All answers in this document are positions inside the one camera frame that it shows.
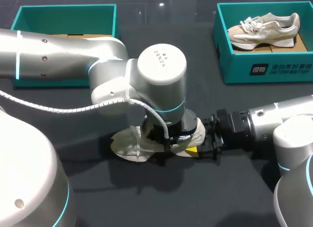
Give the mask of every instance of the black table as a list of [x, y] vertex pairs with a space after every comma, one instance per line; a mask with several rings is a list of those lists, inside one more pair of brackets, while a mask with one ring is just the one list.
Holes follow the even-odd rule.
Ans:
[[[123, 26], [130, 57], [146, 47], [169, 43], [187, 58], [187, 107], [198, 117], [217, 109], [251, 107], [312, 94], [312, 84], [225, 85], [214, 44], [213, 24]], [[88, 89], [13, 90], [21, 99], [55, 108], [91, 104]], [[278, 227], [273, 188], [279, 179], [273, 148], [225, 151], [220, 164], [211, 159], [171, 157], [165, 166], [153, 159], [133, 163], [110, 150], [112, 133], [140, 125], [141, 108], [126, 115], [59, 115], [39, 112], [0, 98], [6, 111], [41, 130], [55, 146], [75, 191], [77, 227]]]

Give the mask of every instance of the logo on box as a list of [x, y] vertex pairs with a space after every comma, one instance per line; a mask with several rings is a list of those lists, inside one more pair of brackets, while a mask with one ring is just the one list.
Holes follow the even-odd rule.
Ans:
[[253, 64], [250, 75], [265, 75], [268, 69], [268, 64]]

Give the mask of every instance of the beige sneaker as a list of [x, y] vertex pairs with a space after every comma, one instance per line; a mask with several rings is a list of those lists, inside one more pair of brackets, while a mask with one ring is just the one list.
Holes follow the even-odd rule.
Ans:
[[227, 30], [230, 42], [237, 49], [253, 50], [259, 44], [293, 47], [300, 18], [296, 13], [289, 17], [268, 13], [262, 17], [249, 17], [240, 24]]

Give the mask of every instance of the teal shoe box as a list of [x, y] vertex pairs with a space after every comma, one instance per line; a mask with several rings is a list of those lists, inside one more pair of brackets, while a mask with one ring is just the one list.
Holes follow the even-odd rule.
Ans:
[[[21, 6], [11, 30], [42, 34], [101, 34], [120, 39], [116, 4]], [[88, 87], [88, 79], [15, 80], [15, 87]]]
[[[299, 35], [306, 52], [235, 53], [227, 30], [248, 17], [300, 16]], [[313, 82], [313, 5], [309, 1], [218, 3], [214, 22], [214, 44], [226, 84]]]

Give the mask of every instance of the glossy floor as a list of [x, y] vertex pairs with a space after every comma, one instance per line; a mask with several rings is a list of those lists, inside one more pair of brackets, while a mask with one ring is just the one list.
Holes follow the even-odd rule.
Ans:
[[289, 0], [0, 0], [0, 27], [10, 28], [20, 5], [116, 3], [120, 24], [202, 23], [213, 21], [218, 2], [240, 1]]

